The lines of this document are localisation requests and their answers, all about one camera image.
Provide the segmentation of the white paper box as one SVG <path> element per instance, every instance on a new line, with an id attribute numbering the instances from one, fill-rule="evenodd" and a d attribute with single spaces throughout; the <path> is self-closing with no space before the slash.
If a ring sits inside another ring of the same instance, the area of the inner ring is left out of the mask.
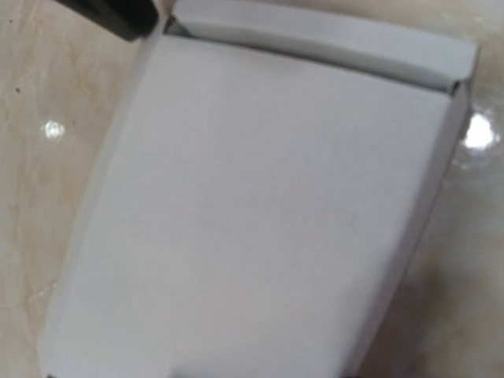
<path id="1" fill-rule="evenodd" d="M 137 40 L 42 375 L 355 377 L 468 126 L 478 46 L 250 1 L 177 1 Z"/>

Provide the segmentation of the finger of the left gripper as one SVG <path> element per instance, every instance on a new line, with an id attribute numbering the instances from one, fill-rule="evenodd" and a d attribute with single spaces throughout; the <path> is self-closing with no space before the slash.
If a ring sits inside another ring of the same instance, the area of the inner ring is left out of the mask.
<path id="1" fill-rule="evenodd" d="M 148 37 L 159 21 L 159 13 L 151 0 L 57 2 L 128 42 Z"/>

